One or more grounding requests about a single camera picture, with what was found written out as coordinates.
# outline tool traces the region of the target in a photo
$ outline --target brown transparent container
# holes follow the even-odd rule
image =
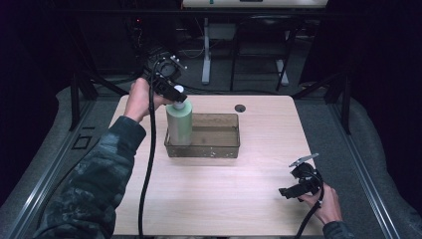
[[[239,118],[236,114],[192,114],[192,142],[172,145],[167,134],[164,145],[170,157],[236,158],[239,152]]]

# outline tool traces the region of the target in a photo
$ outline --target person's hand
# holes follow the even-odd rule
[[[171,101],[154,93],[154,106],[171,104]],[[146,79],[138,78],[130,87],[129,98],[127,99],[124,116],[137,122],[149,115],[149,84]]]
[[[319,199],[320,191],[315,195],[304,194],[298,198],[303,200],[309,207],[313,207]],[[323,184],[323,199],[315,216],[325,225],[332,221],[342,221],[338,195],[334,188]]]

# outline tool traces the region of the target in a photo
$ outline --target camouflage sleeve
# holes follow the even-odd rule
[[[347,224],[342,221],[333,221],[326,223],[323,228],[323,236],[326,239],[353,239],[354,235],[351,233]]]
[[[146,132],[120,117],[85,156],[61,194],[51,202],[34,238],[109,238],[115,209],[131,176]]]

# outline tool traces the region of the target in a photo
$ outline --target translucent bottle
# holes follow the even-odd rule
[[[176,86],[176,90],[183,92],[183,87]],[[189,145],[192,135],[192,104],[189,100],[176,102],[165,107],[169,140],[172,145]]]

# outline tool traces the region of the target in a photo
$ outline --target wooden tabletop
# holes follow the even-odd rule
[[[327,0],[183,0],[185,8],[324,8]]]
[[[157,145],[146,193],[145,235],[281,236],[295,235],[309,211],[304,203],[286,199],[281,187],[298,184],[288,165],[310,155],[301,122],[290,97],[189,96],[196,114],[238,114],[238,158],[168,157],[164,138],[165,108],[156,111]],[[122,97],[112,119],[123,114]],[[243,105],[243,113],[235,111]],[[117,209],[115,235],[137,235],[139,195],[150,147],[150,121],[141,125],[147,136],[139,147],[126,194]],[[312,219],[304,235],[320,235]]]

